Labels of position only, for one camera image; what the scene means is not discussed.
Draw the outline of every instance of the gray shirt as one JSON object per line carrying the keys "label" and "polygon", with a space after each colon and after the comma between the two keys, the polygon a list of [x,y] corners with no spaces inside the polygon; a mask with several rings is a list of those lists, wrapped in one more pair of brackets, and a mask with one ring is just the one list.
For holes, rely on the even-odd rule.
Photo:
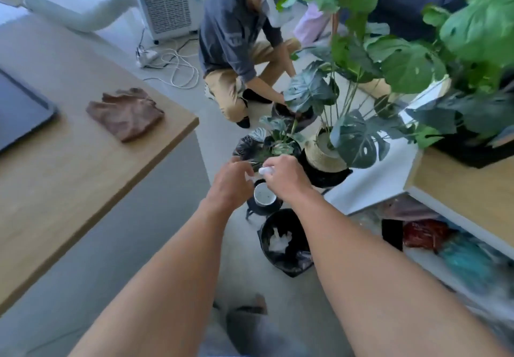
{"label": "gray shirt", "polygon": [[199,31],[199,58],[204,75],[233,68],[243,82],[257,73],[250,51],[260,30],[272,47],[282,43],[279,28],[268,18],[248,8],[247,0],[205,0]]}

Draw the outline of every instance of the hand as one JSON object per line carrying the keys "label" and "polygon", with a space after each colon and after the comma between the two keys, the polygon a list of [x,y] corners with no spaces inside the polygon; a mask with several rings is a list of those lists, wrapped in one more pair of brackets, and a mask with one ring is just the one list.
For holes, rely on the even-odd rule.
{"label": "hand", "polygon": [[282,200],[293,204],[299,195],[314,191],[302,166],[292,155],[268,158],[264,164],[273,166],[273,174],[265,174],[268,187]]}
{"label": "hand", "polygon": [[206,200],[230,213],[241,207],[254,194],[254,183],[246,180],[245,172],[253,176],[252,165],[232,157],[216,174]]}

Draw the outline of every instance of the forearm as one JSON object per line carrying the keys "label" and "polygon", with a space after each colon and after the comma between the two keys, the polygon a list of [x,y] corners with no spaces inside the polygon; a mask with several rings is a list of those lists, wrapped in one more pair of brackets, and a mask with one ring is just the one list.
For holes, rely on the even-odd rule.
{"label": "forearm", "polygon": [[294,77],[296,75],[296,70],[292,64],[291,57],[289,56],[289,50],[287,49],[287,45],[285,42],[280,44],[277,48],[277,55],[279,56],[279,61],[282,64],[284,70],[286,71],[289,77]]}
{"label": "forearm", "polygon": [[321,195],[292,206],[357,356],[508,355],[439,282]]}
{"label": "forearm", "polygon": [[277,92],[270,87],[267,83],[262,81],[259,77],[255,77],[246,83],[246,87],[252,89],[258,95],[267,98],[268,100],[285,104],[284,95]]}
{"label": "forearm", "polygon": [[71,356],[196,355],[214,300],[229,216],[203,200],[107,306]]}

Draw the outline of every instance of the floor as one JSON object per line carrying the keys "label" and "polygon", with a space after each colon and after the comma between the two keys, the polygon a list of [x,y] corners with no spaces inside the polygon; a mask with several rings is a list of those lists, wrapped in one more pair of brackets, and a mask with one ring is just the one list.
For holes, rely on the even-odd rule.
{"label": "floor", "polygon": [[[81,12],[99,0],[52,1]],[[0,24],[25,13],[26,11],[23,9],[14,9],[0,4]],[[284,37],[292,36],[292,27],[294,27],[294,22],[284,27]],[[83,37],[91,42],[95,51],[127,68],[140,78],[169,79],[170,70],[141,70],[136,67],[133,53],[140,34],[141,25],[138,22],[138,15],[127,14],[96,35],[83,34]],[[177,39],[175,44],[181,44],[184,41],[185,39],[182,38]],[[143,43],[146,46],[151,45],[151,42],[147,40]],[[174,42],[167,43],[162,47],[168,45],[173,47]],[[184,55],[195,53],[196,45],[194,43],[181,52]],[[190,60],[192,65],[199,68],[197,57],[191,57]],[[297,69],[305,66],[309,59],[305,61],[295,63]],[[187,71],[180,70],[176,80],[184,80],[187,77],[189,77]],[[217,104],[205,98],[202,81],[195,88],[189,90],[170,87],[157,80],[151,80],[149,83],[200,118],[200,126],[196,129],[196,134],[209,179],[212,181],[215,173],[230,157],[239,138],[246,135],[248,130],[241,129],[225,120]],[[283,90],[287,84],[288,77],[283,76],[275,88]],[[259,116],[266,114],[267,110],[269,111],[269,106],[251,105],[250,110],[250,119],[254,126],[258,122]],[[305,130],[306,135],[309,135],[309,132],[312,133],[316,128],[317,126],[313,125]],[[312,355],[324,357],[352,355],[342,328],[324,295],[315,268],[294,279],[274,268],[262,255],[256,235],[263,219],[252,216],[248,223],[244,216],[244,208],[237,210],[227,225],[216,291],[218,304],[224,309],[235,307],[248,303],[254,294],[259,292],[266,297],[269,315],[279,328],[286,334],[304,341],[311,349]],[[38,355],[56,354],[41,349]]]}

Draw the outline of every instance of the khaki pants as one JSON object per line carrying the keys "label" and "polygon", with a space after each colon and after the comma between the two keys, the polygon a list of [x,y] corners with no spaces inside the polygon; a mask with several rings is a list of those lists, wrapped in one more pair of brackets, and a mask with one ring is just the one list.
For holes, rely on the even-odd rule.
{"label": "khaki pants", "polygon": [[[299,50],[301,46],[300,42],[294,38],[285,43],[290,54]],[[285,69],[280,64],[271,44],[256,42],[250,55],[254,64],[269,62],[259,77],[272,87]],[[220,105],[223,115],[233,122],[241,121],[248,116],[245,103],[237,97],[236,79],[237,73],[232,68],[215,70],[205,76],[205,82]]]}

